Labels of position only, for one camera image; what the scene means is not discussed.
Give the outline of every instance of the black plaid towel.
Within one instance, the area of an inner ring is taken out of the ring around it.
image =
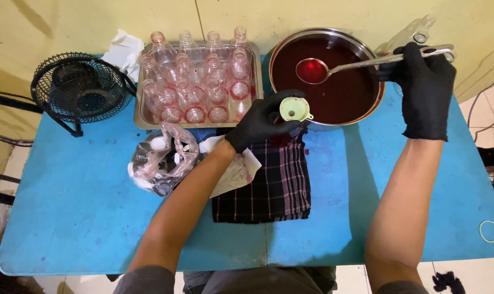
[[[280,148],[270,140],[251,145],[249,149],[262,167],[250,184],[212,199],[214,222],[262,223],[308,218],[311,188],[302,141],[305,133],[306,130],[299,129]]]

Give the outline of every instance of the yellow rubber band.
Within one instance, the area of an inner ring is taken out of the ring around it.
[[[486,222],[489,222],[489,223],[493,223],[493,224],[494,224],[494,222],[493,222],[493,221],[483,221],[481,224],[479,224],[479,234],[481,235],[481,237],[483,238],[483,240],[485,240],[485,242],[488,242],[488,243],[494,243],[494,240],[489,241],[489,240],[485,239],[485,237],[483,236],[483,233],[481,232],[481,226],[482,226],[484,223],[486,223]]]

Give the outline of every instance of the black glove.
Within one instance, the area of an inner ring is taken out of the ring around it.
[[[305,93],[298,90],[285,90],[266,99],[257,99],[252,103],[251,108],[238,125],[225,135],[225,139],[237,153],[242,153],[250,144],[288,133],[301,125],[299,120],[290,120],[282,124],[274,124],[270,120],[269,115],[272,112],[279,112],[280,103],[287,97],[305,98]]]
[[[448,107],[456,69],[443,54],[421,57],[421,46],[408,43],[394,50],[403,60],[381,64],[376,76],[380,82],[392,81],[403,90],[402,112],[411,139],[447,141]]]

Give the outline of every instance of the ladle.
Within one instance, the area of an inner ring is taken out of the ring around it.
[[[446,59],[449,62],[453,62],[454,59],[456,59],[456,54],[453,52],[453,49],[454,49],[454,45],[445,44],[445,45],[423,47],[420,48],[420,51],[421,51],[421,56],[423,58],[433,55],[438,55],[438,54],[445,54]],[[403,60],[403,54],[394,54],[394,55],[378,57],[378,58],[350,63],[350,64],[338,65],[334,69],[329,70],[329,68],[323,61],[316,58],[307,58],[301,60],[296,65],[296,75],[300,78],[300,80],[304,81],[305,83],[316,85],[325,82],[331,74],[336,72],[363,68],[366,66],[373,66],[373,65],[389,63],[389,62],[396,62],[400,60]]]

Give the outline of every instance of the gray shirt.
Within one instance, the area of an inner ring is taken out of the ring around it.
[[[125,274],[113,294],[173,294],[174,274],[161,266],[145,266]],[[320,288],[300,267],[260,267],[214,271],[202,294],[215,293],[318,293]],[[378,294],[428,294],[411,281],[384,284]]]

